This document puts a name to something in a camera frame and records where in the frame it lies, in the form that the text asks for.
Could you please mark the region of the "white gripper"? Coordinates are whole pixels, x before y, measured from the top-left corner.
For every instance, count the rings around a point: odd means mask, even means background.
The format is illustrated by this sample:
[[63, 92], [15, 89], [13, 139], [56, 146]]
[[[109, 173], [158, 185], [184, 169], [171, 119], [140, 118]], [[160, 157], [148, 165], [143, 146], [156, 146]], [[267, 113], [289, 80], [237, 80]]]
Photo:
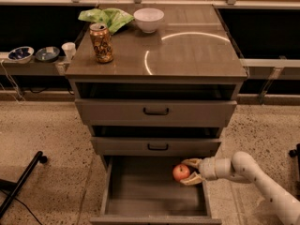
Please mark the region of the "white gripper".
[[206, 180], [227, 179], [233, 174], [232, 163], [229, 158], [207, 157], [188, 158], [182, 161], [189, 167], [199, 169], [200, 173], [193, 172], [188, 178], [181, 179], [180, 183], [185, 186], [194, 186]]

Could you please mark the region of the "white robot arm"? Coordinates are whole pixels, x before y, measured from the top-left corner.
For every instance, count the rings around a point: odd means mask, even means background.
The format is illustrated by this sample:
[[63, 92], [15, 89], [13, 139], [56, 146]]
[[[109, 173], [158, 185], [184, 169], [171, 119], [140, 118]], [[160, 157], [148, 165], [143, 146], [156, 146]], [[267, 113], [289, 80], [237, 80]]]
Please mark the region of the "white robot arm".
[[181, 184], [193, 186], [204, 180], [218, 179], [227, 179], [236, 183], [252, 183], [275, 210], [284, 225], [300, 225], [300, 202], [269, 177], [250, 154], [239, 151], [231, 158], [189, 158], [183, 160], [182, 163], [198, 171], [182, 179]]

